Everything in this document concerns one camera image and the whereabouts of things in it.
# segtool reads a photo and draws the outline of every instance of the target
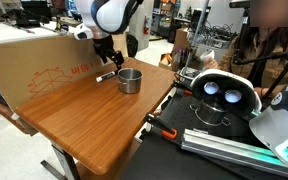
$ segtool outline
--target metal pot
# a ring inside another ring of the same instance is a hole
[[[137,93],[141,89],[142,73],[139,70],[125,68],[118,71],[119,89],[128,94]]]
[[[190,105],[190,108],[195,111],[197,118],[203,123],[210,126],[219,126],[224,124],[225,126],[231,125],[230,121],[224,117],[227,110],[217,105],[209,105],[204,101],[201,101],[198,105]]]

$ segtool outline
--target black marker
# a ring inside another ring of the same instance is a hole
[[[108,79],[108,78],[111,78],[111,77],[115,76],[116,74],[117,74],[117,71],[109,72],[109,73],[104,74],[104,75],[102,75],[102,76],[100,76],[100,77],[97,77],[97,78],[96,78],[96,81],[97,81],[97,82],[104,81],[104,80],[106,80],[106,79]]]

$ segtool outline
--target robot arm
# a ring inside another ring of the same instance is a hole
[[[121,51],[114,50],[112,34],[123,33],[143,0],[74,0],[83,24],[77,27],[76,39],[93,38],[95,52],[104,63],[109,57],[117,69],[124,62]]]

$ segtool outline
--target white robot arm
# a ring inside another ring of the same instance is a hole
[[[250,121],[253,134],[288,165],[288,86],[271,105]]]
[[[74,0],[83,24],[76,28],[76,39],[94,41],[95,52],[107,62],[109,57],[117,69],[124,62],[120,51],[115,51],[112,34],[122,34],[129,25],[132,15],[143,0]]]

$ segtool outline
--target metal frame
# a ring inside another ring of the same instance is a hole
[[[200,28],[202,26],[202,22],[204,21],[204,17],[205,17],[206,10],[207,10],[209,2],[210,2],[210,0],[206,0],[205,3],[204,3],[204,7],[203,7],[203,10],[202,10],[200,19],[198,21],[198,24],[197,24],[197,27],[196,27],[196,30],[195,30],[194,38],[193,38],[192,43],[191,43],[191,49],[193,49],[193,45],[194,45],[194,43],[195,43],[195,41],[197,39],[198,32],[200,31]],[[192,51],[190,51],[189,54],[188,54],[188,58],[186,60],[185,67],[183,68],[184,69],[183,70],[184,74],[186,73],[186,69],[187,69],[188,65],[191,63],[192,58],[193,58],[193,54],[192,54]]]
[[[288,166],[267,150],[185,129],[181,148],[288,178]]]
[[[80,180],[80,175],[78,174],[76,164],[71,155],[69,155],[66,151],[64,151],[59,145],[52,142],[52,148],[55,151],[55,154],[58,160],[61,163],[61,166],[66,175],[63,176],[60,172],[58,172],[53,166],[51,166],[48,162],[43,160],[41,164],[52,173],[58,180]]]
[[[77,167],[75,165],[74,159],[71,155],[65,152],[59,145],[52,143],[52,147],[55,154],[60,161],[62,168],[64,169],[65,175],[68,180],[79,180],[81,179]]]
[[[6,14],[5,8],[4,8],[3,3],[1,2],[1,0],[0,0],[0,7],[1,7],[1,9],[2,9],[2,12],[3,12],[4,14]]]

